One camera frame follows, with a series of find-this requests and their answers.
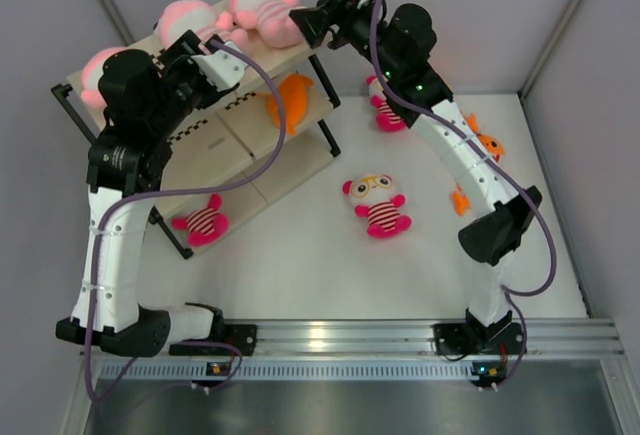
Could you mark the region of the light pink plush bear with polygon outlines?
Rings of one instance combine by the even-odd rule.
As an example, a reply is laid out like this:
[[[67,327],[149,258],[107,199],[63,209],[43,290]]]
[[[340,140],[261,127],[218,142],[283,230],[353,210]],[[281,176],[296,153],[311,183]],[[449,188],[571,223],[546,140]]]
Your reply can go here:
[[[228,8],[237,25],[256,31],[264,43],[283,49],[299,45],[304,37],[290,17],[300,0],[228,0]]]
[[[98,82],[103,75],[106,60],[125,50],[125,47],[106,48],[96,53],[81,71],[81,100],[91,109],[103,110],[106,102],[98,90]]]
[[[234,24],[226,10],[218,11],[203,0],[178,0],[167,5],[154,33],[164,48],[169,48],[185,32],[191,30],[202,42],[217,35],[223,42],[232,42],[241,50],[248,46],[247,32]]]

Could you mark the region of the hot pink bear with glasses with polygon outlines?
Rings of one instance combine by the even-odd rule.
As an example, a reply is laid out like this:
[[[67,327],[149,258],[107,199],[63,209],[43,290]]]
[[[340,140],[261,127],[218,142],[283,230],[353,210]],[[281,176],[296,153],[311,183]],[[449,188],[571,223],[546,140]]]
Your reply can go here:
[[[361,175],[345,181],[341,190],[353,206],[356,216],[366,220],[369,237],[389,239],[411,227],[411,217],[401,211],[406,197],[388,174]]]

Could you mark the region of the large orange plush whale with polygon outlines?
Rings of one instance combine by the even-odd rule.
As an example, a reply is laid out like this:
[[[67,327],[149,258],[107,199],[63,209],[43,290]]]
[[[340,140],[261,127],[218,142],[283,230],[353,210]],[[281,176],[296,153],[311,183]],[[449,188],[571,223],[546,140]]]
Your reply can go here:
[[[505,155],[506,151],[503,144],[495,137],[482,133],[475,113],[469,115],[462,114],[467,126],[477,136],[479,142],[484,146],[488,153],[491,154],[495,162],[499,162]]]

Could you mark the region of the small orange plush whale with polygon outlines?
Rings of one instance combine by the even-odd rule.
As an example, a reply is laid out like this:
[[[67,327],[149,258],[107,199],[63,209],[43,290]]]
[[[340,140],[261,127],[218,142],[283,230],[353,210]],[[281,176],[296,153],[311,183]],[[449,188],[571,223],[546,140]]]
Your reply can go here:
[[[460,217],[465,216],[472,209],[471,202],[460,184],[456,184],[455,190],[451,193],[451,202],[455,213]]]

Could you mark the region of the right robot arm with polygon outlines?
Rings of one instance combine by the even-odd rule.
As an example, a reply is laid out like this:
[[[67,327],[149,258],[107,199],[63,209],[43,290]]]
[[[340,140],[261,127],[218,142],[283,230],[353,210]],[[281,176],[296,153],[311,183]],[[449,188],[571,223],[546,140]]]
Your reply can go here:
[[[515,354],[522,328],[512,320],[503,289],[541,193],[536,187],[518,190],[497,173],[492,155],[467,126],[453,92],[428,62],[437,41],[428,11],[406,3],[384,21],[374,4],[321,0],[289,16],[310,47],[350,45],[379,66],[389,105],[437,154],[471,202],[475,218],[458,233],[471,260],[470,301],[464,322],[435,326],[438,352]]]

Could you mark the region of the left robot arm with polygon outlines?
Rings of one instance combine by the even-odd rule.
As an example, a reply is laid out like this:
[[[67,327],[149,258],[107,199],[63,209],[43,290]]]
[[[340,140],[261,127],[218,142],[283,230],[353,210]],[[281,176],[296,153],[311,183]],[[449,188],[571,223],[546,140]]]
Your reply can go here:
[[[142,307],[141,250],[156,192],[182,121],[224,96],[200,68],[206,45],[186,31],[158,58],[141,49],[109,56],[98,80],[106,120],[88,153],[90,226],[82,285],[58,339],[124,357],[153,357],[191,340],[204,354],[226,341],[220,309],[188,303]]]

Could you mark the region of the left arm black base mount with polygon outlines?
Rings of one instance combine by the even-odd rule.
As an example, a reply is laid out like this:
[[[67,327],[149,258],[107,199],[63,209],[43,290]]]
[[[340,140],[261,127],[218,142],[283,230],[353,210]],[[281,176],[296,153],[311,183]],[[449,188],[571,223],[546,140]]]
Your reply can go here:
[[[251,356],[257,344],[258,327],[255,324],[227,324],[219,343],[236,347],[243,356]],[[203,341],[195,340],[195,346],[188,346],[185,342],[169,347],[171,356],[224,356],[233,352],[222,347],[205,346]]]

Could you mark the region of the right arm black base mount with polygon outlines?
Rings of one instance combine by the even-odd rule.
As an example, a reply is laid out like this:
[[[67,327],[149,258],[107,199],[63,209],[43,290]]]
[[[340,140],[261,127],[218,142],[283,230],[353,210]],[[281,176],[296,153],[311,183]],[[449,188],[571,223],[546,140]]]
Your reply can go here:
[[[519,355],[524,334],[519,323],[499,328],[471,323],[440,323],[434,326],[436,353],[446,356]]]

